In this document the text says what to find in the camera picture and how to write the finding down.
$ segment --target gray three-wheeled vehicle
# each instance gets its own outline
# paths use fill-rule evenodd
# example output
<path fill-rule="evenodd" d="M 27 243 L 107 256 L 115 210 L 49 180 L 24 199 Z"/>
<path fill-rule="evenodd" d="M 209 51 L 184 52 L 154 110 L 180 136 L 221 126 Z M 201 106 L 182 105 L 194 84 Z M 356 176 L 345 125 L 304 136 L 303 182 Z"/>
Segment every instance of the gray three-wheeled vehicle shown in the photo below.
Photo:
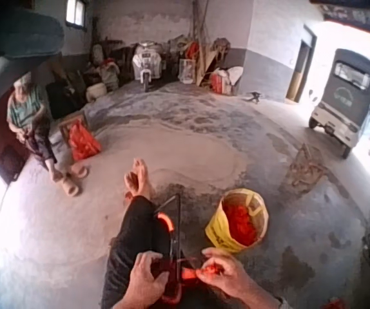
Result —
<path fill-rule="evenodd" d="M 335 53 L 321 102 L 309 127 L 323 127 L 344 146 L 346 159 L 370 123 L 370 60 L 350 50 Z"/>

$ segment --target man's bare foot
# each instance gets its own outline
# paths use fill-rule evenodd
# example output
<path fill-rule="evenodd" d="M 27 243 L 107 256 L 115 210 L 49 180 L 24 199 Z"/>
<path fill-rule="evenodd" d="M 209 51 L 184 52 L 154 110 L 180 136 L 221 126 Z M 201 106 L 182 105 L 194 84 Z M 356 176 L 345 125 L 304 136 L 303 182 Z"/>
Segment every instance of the man's bare foot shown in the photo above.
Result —
<path fill-rule="evenodd" d="M 125 174 L 124 181 L 128 192 L 125 200 L 131 202 L 135 196 L 143 196 L 150 200 L 153 192 L 148 176 L 148 167 L 142 159 L 133 160 L 133 171 Z"/>

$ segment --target doorway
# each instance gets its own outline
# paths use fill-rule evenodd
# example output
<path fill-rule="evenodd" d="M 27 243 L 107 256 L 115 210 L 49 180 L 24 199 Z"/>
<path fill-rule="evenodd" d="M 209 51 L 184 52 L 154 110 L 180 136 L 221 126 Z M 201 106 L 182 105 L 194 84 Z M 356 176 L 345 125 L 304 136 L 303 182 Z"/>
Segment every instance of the doorway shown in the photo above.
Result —
<path fill-rule="evenodd" d="M 307 82 L 308 72 L 313 61 L 315 46 L 316 35 L 304 25 L 297 63 L 295 64 L 293 77 L 291 78 L 286 96 L 289 100 L 297 103 L 300 102 L 304 86 Z"/>

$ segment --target white container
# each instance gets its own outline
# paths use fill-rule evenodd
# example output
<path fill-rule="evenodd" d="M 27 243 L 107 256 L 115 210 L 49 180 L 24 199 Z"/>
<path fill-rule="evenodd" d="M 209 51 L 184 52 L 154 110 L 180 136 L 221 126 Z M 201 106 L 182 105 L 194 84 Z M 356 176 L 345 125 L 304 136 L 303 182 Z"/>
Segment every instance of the white container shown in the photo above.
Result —
<path fill-rule="evenodd" d="M 183 84 L 194 84 L 196 79 L 196 62 L 191 59 L 179 60 L 179 80 Z"/>

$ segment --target white hair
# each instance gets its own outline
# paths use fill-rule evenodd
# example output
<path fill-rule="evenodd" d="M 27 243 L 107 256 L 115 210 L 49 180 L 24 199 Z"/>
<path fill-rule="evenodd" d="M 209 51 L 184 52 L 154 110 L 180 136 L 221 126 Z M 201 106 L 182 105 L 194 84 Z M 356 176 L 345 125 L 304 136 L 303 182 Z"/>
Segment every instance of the white hair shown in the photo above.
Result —
<path fill-rule="evenodd" d="M 24 85 L 27 85 L 31 82 L 31 79 L 32 79 L 32 75 L 30 72 L 24 74 L 20 79 L 18 79 L 17 81 L 15 81 L 15 83 L 13 84 L 15 87 L 20 87 L 20 86 L 24 86 Z"/>

